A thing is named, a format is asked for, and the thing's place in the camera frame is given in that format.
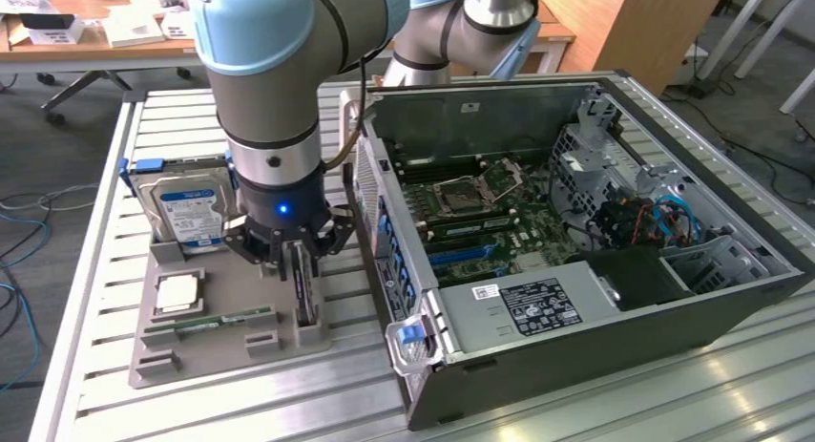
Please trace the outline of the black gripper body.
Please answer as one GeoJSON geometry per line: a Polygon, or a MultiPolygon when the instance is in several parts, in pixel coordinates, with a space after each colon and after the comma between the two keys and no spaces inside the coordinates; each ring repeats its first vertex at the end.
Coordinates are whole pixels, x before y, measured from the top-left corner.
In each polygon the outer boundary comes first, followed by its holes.
{"type": "Polygon", "coordinates": [[[264,185],[237,174],[238,190],[249,218],[269,229],[317,230],[328,222],[322,171],[285,185],[264,185]]]}

